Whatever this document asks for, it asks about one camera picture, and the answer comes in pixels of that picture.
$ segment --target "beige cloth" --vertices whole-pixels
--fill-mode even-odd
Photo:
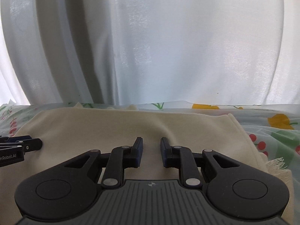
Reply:
[[[25,161],[0,169],[0,224],[11,225],[21,215],[14,192],[25,178],[91,149],[110,152],[114,147],[144,143],[141,166],[126,169],[128,179],[177,179],[178,170],[163,167],[160,139],[193,152],[213,149],[233,159],[268,172],[252,141],[231,115],[142,112],[111,109],[60,108],[40,112],[16,136],[40,138],[40,151],[27,153]]]

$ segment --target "ribbed gray plate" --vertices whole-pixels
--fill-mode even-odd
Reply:
[[[181,187],[177,180],[127,180],[116,190],[104,191],[86,213],[64,222],[22,219],[18,225],[287,225],[275,217],[242,222],[212,208],[198,190]]]

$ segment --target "white circular marker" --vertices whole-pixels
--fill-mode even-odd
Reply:
[[[189,178],[185,181],[185,183],[189,186],[197,186],[201,183],[201,181],[197,178]]]
[[[114,178],[107,178],[103,181],[103,184],[106,186],[114,186],[118,184],[118,181]]]

